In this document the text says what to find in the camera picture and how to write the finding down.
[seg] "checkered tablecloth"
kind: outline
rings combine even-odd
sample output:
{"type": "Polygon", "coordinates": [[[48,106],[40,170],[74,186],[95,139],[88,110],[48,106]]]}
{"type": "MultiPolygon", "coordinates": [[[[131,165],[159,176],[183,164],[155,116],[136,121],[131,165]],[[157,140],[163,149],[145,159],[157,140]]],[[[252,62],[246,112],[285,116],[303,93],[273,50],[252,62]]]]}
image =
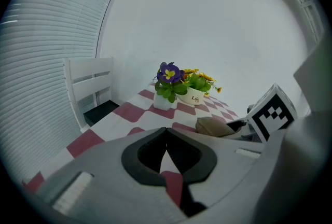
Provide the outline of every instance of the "checkered tablecloth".
{"type": "Polygon", "coordinates": [[[24,185],[30,190],[36,191],[55,171],[90,147],[105,141],[160,127],[195,132],[195,124],[199,117],[209,116],[225,123],[237,118],[226,103],[213,97],[205,97],[201,105],[186,104],[177,98],[172,108],[164,111],[154,108],[154,95],[154,84],[149,85],[75,139],[47,162],[29,183],[24,185]]]}

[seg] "black chair seat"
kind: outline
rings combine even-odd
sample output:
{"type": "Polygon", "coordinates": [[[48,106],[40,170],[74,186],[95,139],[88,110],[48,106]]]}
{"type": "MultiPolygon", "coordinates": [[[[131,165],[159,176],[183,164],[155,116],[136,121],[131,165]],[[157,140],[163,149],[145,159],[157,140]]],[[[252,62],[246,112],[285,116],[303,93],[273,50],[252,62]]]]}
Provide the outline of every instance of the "black chair seat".
{"type": "Polygon", "coordinates": [[[113,112],[119,105],[112,101],[104,102],[103,104],[97,106],[96,108],[93,108],[92,110],[87,111],[84,113],[84,119],[85,122],[89,126],[93,126],[97,122],[99,122],[101,119],[103,119],[106,115],[113,112]]]}

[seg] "white wall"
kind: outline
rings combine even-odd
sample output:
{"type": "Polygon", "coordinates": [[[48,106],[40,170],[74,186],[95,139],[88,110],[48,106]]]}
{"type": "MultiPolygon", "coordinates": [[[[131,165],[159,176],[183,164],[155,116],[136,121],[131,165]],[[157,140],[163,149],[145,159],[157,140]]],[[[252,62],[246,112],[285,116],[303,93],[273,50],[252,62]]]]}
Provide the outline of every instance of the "white wall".
{"type": "Polygon", "coordinates": [[[102,57],[114,56],[113,101],[144,89],[161,62],[199,68],[217,79],[212,96],[246,114],[274,83],[297,105],[293,73],[306,43],[282,0],[113,0],[100,37],[102,57]]]}

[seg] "flower pot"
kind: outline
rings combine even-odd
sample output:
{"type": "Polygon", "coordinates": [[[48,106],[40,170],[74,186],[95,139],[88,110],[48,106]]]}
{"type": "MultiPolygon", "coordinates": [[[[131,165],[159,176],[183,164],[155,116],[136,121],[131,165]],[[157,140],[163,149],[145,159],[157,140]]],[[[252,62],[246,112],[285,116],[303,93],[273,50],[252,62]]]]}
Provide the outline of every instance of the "flower pot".
{"type": "Polygon", "coordinates": [[[172,107],[173,103],[170,103],[168,99],[165,99],[163,96],[157,95],[154,96],[154,108],[160,110],[169,110],[172,107]]]}
{"type": "Polygon", "coordinates": [[[204,92],[191,87],[189,87],[187,91],[186,95],[178,95],[181,101],[192,105],[200,105],[202,103],[204,92]]]}

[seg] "chair backrest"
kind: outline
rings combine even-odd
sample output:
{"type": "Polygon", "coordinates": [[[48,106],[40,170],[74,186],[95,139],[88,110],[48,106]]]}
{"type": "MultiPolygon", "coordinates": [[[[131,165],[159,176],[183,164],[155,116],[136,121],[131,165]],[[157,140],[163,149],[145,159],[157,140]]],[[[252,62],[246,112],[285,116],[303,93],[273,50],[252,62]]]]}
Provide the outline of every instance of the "chair backrest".
{"type": "Polygon", "coordinates": [[[76,120],[81,128],[86,125],[86,122],[79,111],[77,102],[110,87],[112,63],[112,58],[64,59],[64,76],[68,97],[76,120]],[[94,77],[96,74],[101,73],[106,74],[94,77]],[[79,81],[79,79],[87,76],[93,77],[79,81]]]}

